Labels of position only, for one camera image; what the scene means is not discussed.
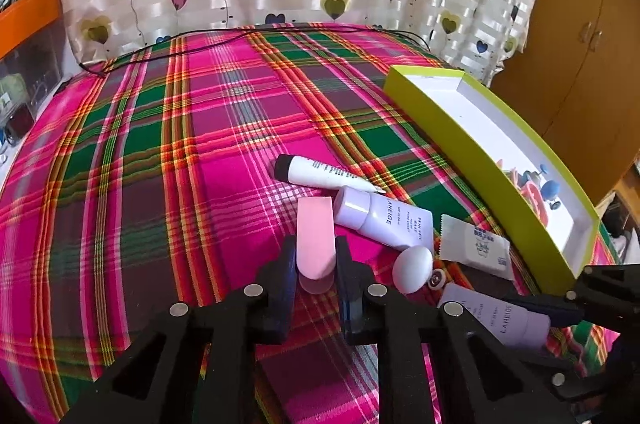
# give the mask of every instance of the lavender tube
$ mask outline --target lavender tube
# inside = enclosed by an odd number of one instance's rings
[[[402,201],[341,187],[334,222],[396,250],[420,245],[433,252],[431,212]]]
[[[538,349],[546,343],[550,326],[548,315],[529,312],[455,283],[444,287],[438,306],[448,301],[460,303],[504,346]]]

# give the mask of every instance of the plaid bed sheet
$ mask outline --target plaid bed sheet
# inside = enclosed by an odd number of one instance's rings
[[[251,28],[215,49],[207,45],[237,34],[177,38],[53,99],[0,198],[0,373],[38,422],[59,420],[157,312],[178,299],[218,301],[276,256],[295,231],[296,198],[321,194],[274,181],[280,153],[385,185],[433,211],[436,231],[446,213],[502,234],[381,90],[392,64],[442,63],[389,34],[325,26]],[[394,251],[337,233],[391,283]],[[601,231],[593,263],[614,263],[607,238]],[[517,289],[533,291],[517,254],[514,262]],[[456,264],[447,271],[471,286]],[[262,422],[377,420],[376,349],[346,345],[336,301],[335,291],[298,290],[289,341],[258,350]],[[583,323],[554,331],[548,347],[594,372],[614,337]]]

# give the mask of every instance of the cabinet door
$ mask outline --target cabinet door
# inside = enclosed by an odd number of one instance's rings
[[[575,81],[601,4],[602,0],[536,0],[524,53],[505,61],[505,69],[494,78],[491,90],[540,135]]]
[[[575,85],[544,138],[597,204],[640,149],[640,0],[603,0]]]

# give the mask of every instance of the egg-shaped object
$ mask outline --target egg-shaped object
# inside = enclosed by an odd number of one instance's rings
[[[431,251],[421,245],[409,247],[400,253],[394,263],[394,285],[402,294],[411,294],[427,283],[432,270]]]

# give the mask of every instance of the orange bin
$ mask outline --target orange bin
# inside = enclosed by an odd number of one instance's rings
[[[60,0],[19,0],[0,13],[0,125],[20,104],[35,117],[61,78]]]

